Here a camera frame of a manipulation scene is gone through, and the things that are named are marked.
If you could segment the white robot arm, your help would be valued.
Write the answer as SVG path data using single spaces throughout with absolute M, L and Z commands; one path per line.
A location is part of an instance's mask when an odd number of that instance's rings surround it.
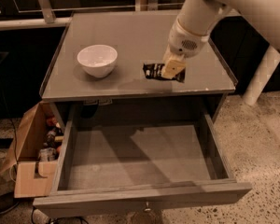
M 170 30 L 161 75 L 173 78 L 197 55 L 219 21 L 236 10 L 269 43 L 243 99 L 253 105 L 280 62 L 280 0 L 185 0 Z

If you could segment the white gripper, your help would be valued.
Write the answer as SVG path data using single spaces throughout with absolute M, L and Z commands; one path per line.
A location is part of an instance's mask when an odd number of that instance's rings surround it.
M 164 55 L 163 78 L 172 79 L 186 68 L 186 58 L 196 56 L 208 42 L 209 35 L 194 35 L 186 31 L 175 20 L 168 38 L 168 46 Z

